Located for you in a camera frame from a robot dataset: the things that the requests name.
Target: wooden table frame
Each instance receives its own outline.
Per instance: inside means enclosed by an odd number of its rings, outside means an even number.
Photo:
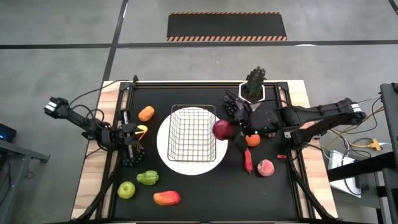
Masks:
[[[161,83],[162,81],[139,81],[141,83]],[[192,82],[192,83],[201,83],[201,82],[236,82],[241,83],[243,81],[174,81],[174,82]],[[273,81],[265,81],[265,82],[287,82],[289,85],[289,93],[290,100],[295,106],[303,106],[310,107],[310,103],[307,97],[307,91],[305,89],[305,84],[303,80],[273,80]],[[103,83],[103,86],[109,85],[111,81],[106,81]],[[113,123],[115,109],[116,109],[116,101],[119,95],[119,86],[120,82],[113,83],[112,85],[103,88],[99,97],[98,109],[101,109],[104,112],[105,118],[104,121]],[[281,98],[286,99],[284,92],[281,92]],[[303,128],[310,126],[311,123],[305,124]],[[319,146],[319,142],[316,140],[312,140],[311,144]],[[86,153],[90,153],[98,148],[96,142],[90,141],[88,143]],[[114,162],[116,160],[117,152],[114,152],[113,160],[111,167],[114,167]],[[328,213],[337,217],[337,211],[335,207],[335,202],[333,200],[333,196],[331,193],[329,180],[326,172],[326,168],[323,162],[322,152],[318,149],[314,149],[312,147],[306,147],[302,150],[305,170],[307,173],[308,184],[310,190],[316,196],[318,201],[322,204],[322,206],[327,210]],[[83,164],[83,169],[80,176],[80,182],[78,186],[78,190],[76,193],[75,203],[72,210],[71,218],[79,217],[87,208],[87,206],[92,202],[95,198],[96,194],[99,192],[101,187],[101,182],[103,179],[104,173],[104,164],[106,160],[106,152],[98,151],[88,157]],[[300,170],[299,163],[296,160],[295,166],[297,170]],[[308,216],[307,209],[307,199],[305,198],[301,188],[298,186],[300,203],[303,210],[303,217]],[[107,217],[107,211],[109,208],[111,187],[106,193],[104,198],[104,206],[102,212],[102,218]]]

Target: green apple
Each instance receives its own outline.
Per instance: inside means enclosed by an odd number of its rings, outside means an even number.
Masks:
[[[118,189],[118,195],[123,199],[131,198],[134,193],[136,193],[136,186],[130,181],[123,182]]]

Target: wire basket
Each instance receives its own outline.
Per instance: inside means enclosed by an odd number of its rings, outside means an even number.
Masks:
[[[211,105],[173,105],[170,115],[170,161],[211,162],[216,159],[213,125],[216,108]]]

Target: white pot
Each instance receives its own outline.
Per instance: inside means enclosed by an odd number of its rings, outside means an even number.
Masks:
[[[257,103],[258,101],[261,101],[261,100],[265,100],[265,99],[266,99],[266,88],[265,88],[264,85],[261,86],[261,87],[262,87],[262,97],[261,97],[260,100],[257,100],[256,102],[250,102],[249,100],[245,99],[245,98],[242,96],[242,94],[241,94],[241,92],[242,92],[242,86],[243,86],[244,84],[246,84],[246,83],[247,83],[247,82],[244,82],[244,83],[239,84],[239,95],[238,95],[238,97],[239,97],[241,100],[244,100],[244,101],[248,102],[248,103],[250,104],[251,109],[254,111],[254,110],[256,110],[256,108],[260,105],[260,103],[258,103],[258,104],[256,104],[256,103]]]

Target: orange striped border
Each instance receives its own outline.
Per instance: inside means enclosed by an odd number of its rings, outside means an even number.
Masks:
[[[201,36],[168,37],[168,42],[285,41],[286,36]]]
[[[280,14],[280,12],[172,12],[169,15],[188,15],[188,14]]]

